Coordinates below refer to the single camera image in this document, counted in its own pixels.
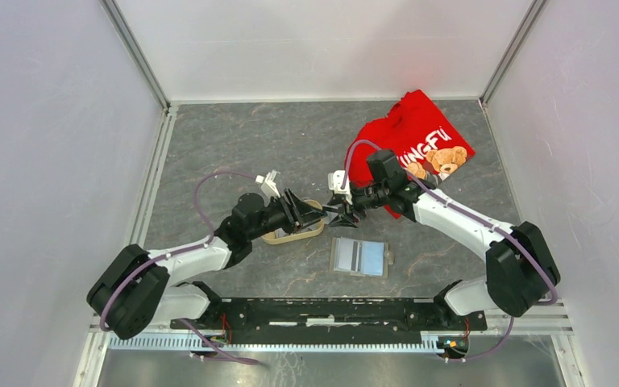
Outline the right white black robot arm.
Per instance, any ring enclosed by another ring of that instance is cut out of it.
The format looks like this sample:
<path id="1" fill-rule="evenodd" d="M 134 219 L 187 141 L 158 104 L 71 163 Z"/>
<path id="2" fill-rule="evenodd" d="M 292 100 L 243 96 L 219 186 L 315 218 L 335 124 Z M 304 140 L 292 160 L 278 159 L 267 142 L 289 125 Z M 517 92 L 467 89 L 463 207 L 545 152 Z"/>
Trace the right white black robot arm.
<path id="1" fill-rule="evenodd" d="M 332 197 L 326 207 L 337 214 L 331 226 L 357 227 L 366 210 L 386 207 L 451 237 L 484 262 L 483 275 L 438 294 L 433 316 L 440 327 L 453 329 L 480 310 L 499 309 L 519 318 L 532 306 L 558 301 L 560 274 L 535 224 L 502 222 L 457 202 L 402 168 L 389 149 L 372 153 L 367 162 L 372 179 L 365 186 L 351 183 L 345 170 L 329 173 Z"/>

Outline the silver VIP credit card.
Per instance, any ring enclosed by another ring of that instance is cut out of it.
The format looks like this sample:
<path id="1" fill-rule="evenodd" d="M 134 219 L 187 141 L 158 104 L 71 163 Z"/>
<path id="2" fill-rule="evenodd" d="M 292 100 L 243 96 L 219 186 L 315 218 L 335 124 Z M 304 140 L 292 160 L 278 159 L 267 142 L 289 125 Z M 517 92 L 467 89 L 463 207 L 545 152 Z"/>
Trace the silver VIP credit card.
<path id="1" fill-rule="evenodd" d="M 323 210 L 326 213 L 326 221 L 328 223 L 332 222 L 336 218 L 340 218 L 344 213 L 343 210 L 334 207 L 324 207 Z"/>

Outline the beige oval tray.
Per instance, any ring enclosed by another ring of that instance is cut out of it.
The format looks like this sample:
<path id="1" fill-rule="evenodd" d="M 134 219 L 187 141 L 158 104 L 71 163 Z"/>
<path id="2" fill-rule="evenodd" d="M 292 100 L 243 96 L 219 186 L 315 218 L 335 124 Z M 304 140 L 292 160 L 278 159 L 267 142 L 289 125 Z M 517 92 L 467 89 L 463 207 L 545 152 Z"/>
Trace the beige oval tray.
<path id="1" fill-rule="evenodd" d="M 319 220 L 317 223 L 307 226 L 300 231 L 292 234 L 285 233 L 282 229 L 277 229 L 275 231 L 262 235 L 261 239 L 269 245 L 280 245 L 283 243 L 295 242 L 302 239 L 309 239 L 320 235 L 323 232 L 325 225 L 326 223 L 322 219 Z"/>

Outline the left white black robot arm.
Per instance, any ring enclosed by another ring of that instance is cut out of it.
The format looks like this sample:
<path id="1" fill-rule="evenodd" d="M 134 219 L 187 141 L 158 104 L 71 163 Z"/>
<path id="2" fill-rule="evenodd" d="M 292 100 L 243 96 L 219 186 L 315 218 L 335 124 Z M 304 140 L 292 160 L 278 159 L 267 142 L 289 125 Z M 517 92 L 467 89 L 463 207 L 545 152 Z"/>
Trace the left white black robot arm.
<path id="1" fill-rule="evenodd" d="M 99 317 L 102 331 L 130 339 L 154 321 L 193 320 L 214 327 L 221 307 L 204 290 L 186 280 L 200 273 L 231 268 L 246 258 L 252 242 L 277 230 L 291 235 L 326 217 L 286 189 L 269 200 L 242 195 L 212 234 L 194 243 L 148 251 L 133 243 L 124 247 L 97 279 L 86 301 Z"/>

